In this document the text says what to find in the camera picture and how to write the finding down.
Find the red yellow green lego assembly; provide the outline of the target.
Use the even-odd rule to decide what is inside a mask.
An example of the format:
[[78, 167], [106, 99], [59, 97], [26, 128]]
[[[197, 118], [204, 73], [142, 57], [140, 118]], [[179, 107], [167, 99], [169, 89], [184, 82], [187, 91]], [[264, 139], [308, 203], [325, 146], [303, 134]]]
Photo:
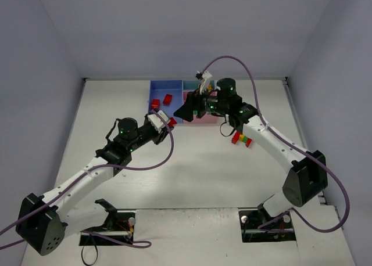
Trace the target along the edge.
[[252, 140], [245, 136], [244, 134], [241, 134], [240, 132], [235, 132], [235, 134], [231, 138], [231, 143], [237, 144], [238, 142], [244, 143], [245, 146], [248, 148], [250, 147]]

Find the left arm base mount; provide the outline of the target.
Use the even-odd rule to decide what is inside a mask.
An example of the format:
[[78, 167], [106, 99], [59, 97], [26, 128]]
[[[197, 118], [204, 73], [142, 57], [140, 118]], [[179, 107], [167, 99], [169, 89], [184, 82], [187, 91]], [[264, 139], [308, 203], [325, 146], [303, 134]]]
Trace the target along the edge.
[[[107, 236], [113, 240], [132, 244], [134, 240], [134, 225], [136, 222], [135, 210], [119, 210], [116, 213], [117, 221], [112, 225], [111, 229], [103, 227], [93, 227], [91, 232]], [[91, 236], [87, 233], [82, 233], [79, 238], [79, 246], [120, 246], [115, 242], [104, 239], [100, 236]]]

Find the red lego brick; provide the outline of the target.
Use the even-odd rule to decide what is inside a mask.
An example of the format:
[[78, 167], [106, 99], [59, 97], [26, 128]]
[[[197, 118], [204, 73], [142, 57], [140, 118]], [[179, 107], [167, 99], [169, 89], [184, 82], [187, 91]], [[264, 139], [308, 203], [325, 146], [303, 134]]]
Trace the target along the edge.
[[163, 105], [164, 106], [169, 106], [171, 104], [172, 98], [173, 98], [172, 94], [165, 94], [165, 97], [164, 97], [163, 102], [162, 102]]

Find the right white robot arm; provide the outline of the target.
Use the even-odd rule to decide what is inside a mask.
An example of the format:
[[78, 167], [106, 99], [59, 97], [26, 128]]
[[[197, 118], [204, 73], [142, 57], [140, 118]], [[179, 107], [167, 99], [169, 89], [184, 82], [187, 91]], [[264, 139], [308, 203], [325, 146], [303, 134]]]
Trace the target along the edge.
[[214, 92], [195, 90], [187, 93], [184, 104], [174, 116], [187, 122], [206, 113], [225, 117], [228, 124], [261, 146], [283, 168], [287, 177], [282, 188], [257, 208], [274, 218], [293, 207], [302, 207], [328, 185], [322, 168], [326, 158], [320, 151], [308, 152], [287, 139], [279, 140], [259, 117], [257, 108], [245, 103], [236, 92], [235, 80], [218, 80]]

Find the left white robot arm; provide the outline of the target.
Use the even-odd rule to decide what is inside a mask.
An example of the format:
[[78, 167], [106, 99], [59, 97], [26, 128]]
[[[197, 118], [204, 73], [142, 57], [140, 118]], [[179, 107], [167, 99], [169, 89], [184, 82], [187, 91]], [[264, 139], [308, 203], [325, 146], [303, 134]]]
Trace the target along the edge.
[[118, 134], [77, 174], [54, 189], [26, 196], [20, 208], [16, 232], [41, 256], [46, 256], [74, 233], [91, 228], [108, 231], [117, 222], [117, 208], [104, 199], [90, 206], [77, 204], [102, 183], [127, 168], [132, 152], [152, 141], [160, 144], [173, 130], [173, 122], [162, 111], [145, 115], [144, 124], [127, 117], [116, 119]]

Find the red round printed lego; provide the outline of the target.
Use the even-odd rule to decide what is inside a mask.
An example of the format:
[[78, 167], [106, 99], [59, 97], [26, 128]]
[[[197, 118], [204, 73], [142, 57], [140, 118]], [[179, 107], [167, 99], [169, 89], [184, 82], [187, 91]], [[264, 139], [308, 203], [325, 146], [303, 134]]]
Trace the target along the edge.
[[159, 99], [152, 99], [151, 101], [151, 109], [160, 109], [160, 100]]

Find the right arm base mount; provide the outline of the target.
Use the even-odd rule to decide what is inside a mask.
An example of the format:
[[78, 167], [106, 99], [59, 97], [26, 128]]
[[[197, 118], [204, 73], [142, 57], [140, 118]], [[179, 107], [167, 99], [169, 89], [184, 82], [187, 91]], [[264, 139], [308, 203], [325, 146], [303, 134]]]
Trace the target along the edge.
[[238, 210], [243, 243], [278, 243], [296, 241], [289, 212], [271, 218], [257, 209]]

